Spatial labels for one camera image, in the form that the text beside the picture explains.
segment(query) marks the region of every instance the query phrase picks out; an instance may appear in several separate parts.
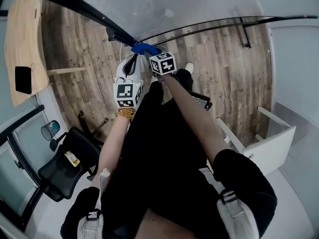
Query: beaded bracelet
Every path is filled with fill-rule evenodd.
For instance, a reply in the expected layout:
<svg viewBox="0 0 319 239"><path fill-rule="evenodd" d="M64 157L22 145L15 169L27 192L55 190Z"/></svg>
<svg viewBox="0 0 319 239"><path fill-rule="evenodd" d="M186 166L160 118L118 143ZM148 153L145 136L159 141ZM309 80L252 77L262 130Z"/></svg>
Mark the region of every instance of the beaded bracelet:
<svg viewBox="0 0 319 239"><path fill-rule="evenodd" d="M133 108L119 109L119 111L116 113L116 115L127 118L129 120L132 120L134 118L134 115L135 115L135 110Z"/></svg>

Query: wooden desk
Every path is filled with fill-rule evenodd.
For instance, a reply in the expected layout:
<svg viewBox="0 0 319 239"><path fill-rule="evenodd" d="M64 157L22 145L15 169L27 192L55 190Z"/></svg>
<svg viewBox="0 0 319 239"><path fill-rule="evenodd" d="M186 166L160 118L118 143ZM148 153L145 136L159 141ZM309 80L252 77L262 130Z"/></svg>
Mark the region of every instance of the wooden desk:
<svg viewBox="0 0 319 239"><path fill-rule="evenodd" d="M14 0L12 3L7 19L4 57L13 106L16 107L31 97L15 90L16 66L31 68L32 95L49 85L42 44L41 0ZM82 70L86 68L58 69L50 75Z"/></svg>

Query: white shoe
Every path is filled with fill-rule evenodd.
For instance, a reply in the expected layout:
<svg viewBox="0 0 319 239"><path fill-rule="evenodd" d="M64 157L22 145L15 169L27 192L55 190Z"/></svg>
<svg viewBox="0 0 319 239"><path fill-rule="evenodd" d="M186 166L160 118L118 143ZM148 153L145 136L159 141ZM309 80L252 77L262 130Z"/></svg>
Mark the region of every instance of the white shoe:
<svg viewBox="0 0 319 239"><path fill-rule="evenodd" d="M185 70L189 71L191 75L194 73L194 64L191 62L188 62L185 66Z"/></svg>
<svg viewBox="0 0 319 239"><path fill-rule="evenodd" d="M154 75L152 75L151 84L152 84L153 82L158 82L158 81L159 81L158 78L155 77Z"/></svg>

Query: smartphone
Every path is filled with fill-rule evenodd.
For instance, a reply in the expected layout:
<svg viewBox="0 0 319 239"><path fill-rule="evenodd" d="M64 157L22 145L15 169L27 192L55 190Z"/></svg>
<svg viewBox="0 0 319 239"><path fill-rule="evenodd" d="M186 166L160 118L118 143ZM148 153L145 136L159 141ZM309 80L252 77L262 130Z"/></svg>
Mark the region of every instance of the smartphone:
<svg viewBox="0 0 319 239"><path fill-rule="evenodd" d="M15 67L15 90L25 94L32 93L30 67Z"/></svg>

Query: black sleeve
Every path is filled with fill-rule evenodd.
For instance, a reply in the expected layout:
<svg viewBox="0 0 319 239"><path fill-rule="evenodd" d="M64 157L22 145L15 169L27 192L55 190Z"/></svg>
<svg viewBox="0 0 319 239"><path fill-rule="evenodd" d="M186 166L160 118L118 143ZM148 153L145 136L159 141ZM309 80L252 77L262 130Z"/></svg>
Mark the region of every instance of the black sleeve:
<svg viewBox="0 0 319 239"><path fill-rule="evenodd" d="M99 193L100 190L95 187L80 192L61 227L60 234L63 239L77 239L79 221L94 210Z"/></svg>
<svg viewBox="0 0 319 239"><path fill-rule="evenodd" d="M215 180L233 190L251 209L261 237L277 206L275 192L263 173L249 158L230 149L216 155L212 168Z"/></svg>

